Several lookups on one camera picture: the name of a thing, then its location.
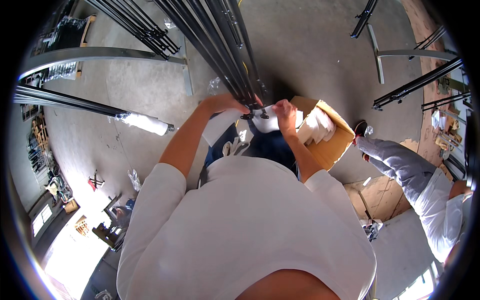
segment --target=black shoe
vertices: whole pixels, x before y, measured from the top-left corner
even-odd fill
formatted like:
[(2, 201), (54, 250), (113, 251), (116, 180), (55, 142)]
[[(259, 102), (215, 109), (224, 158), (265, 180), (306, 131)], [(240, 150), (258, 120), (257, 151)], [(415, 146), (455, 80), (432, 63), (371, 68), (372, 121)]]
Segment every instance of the black shoe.
[(362, 120), (360, 121), (360, 123), (357, 124), (357, 126), (355, 126), (355, 137), (357, 136), (365, 136), (365, 131), (367, 130), (367, 122)]

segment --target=window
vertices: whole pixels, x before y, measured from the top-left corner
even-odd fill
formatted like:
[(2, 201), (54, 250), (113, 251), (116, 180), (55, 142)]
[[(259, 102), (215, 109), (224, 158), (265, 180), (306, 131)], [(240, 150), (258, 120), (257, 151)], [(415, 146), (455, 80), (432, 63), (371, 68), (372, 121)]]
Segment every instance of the window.
[(429, 268), (423, 272), (415, 281), (405, 288), (394, 300), (418, 300), (428, 299), (433, 289), (437, 285), (436, 277), (437, 268), (435, 262), (429, 266)]
[(33, 236), (36, 237), (37, 233), (40, 231), (42, 228), (43, 224), (46, 223), (48, 218), (52, 215), (52, 211), (47, 204), (42, 211), (36, 216), (35, 220), (33, 220), (32, 226), (33, 226)]

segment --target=small cardboard box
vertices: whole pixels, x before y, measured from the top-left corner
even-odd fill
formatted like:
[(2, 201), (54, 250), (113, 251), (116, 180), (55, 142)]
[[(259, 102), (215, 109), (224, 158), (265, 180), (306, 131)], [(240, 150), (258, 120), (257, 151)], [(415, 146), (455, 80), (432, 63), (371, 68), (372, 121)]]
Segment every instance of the small cardboard box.
[(327, 171), (330, 170), (347, 151), (348, 147), (350, 147), (355, 138), (355, 133), (347, 122), (345, 122), (345, 120), (343, 120), (333, 108), (322, 100), (295, 96), (291, 100), (291, 104), (295, 105), (298, 110), (303, 111), (303, 122), (300, 127), (305, 124), (305, 119), (307, 119), (315, 106), (322, 109), (330, 117), (332, 122), (336, 124), (335, 133), (328, 142), (321, 140), (318, 144), (312, 142), (307, 146), (307, 149), (310, 150), (320, 166)]

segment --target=person's left hand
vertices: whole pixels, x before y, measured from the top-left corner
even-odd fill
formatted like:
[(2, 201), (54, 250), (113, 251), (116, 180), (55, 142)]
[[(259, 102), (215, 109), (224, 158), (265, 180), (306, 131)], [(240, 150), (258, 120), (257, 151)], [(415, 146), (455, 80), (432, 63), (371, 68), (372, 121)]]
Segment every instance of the person's left hand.
[(235, 108), (244, 114), (250, 113), (250, 110), (235, 100), (232, 94), (221, 94), (208, 97), (200, 102), (197, 109), (203, 109), (211, 116), (216, 112), (222, 112), (229, 108)]

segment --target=white t-shirt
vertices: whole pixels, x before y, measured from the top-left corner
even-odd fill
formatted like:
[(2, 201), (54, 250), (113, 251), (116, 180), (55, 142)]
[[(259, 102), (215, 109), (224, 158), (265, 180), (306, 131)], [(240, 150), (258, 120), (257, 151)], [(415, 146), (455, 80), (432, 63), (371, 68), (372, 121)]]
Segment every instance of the white t-shirt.
[(223, 157), (208, 182), (157, 164), (140, 190), (120, 258), (121, 299), (235, 299), (280, 269), (308, 272), (341, 299), (362, 299), (375, 254), (342, 184), (305, 184), (263, 158)]
[(413, 205), (435, 258), (443, 263), (458, 239), (462, 227), (464, 195), (448, 200), (452, 183), (440, 168)]

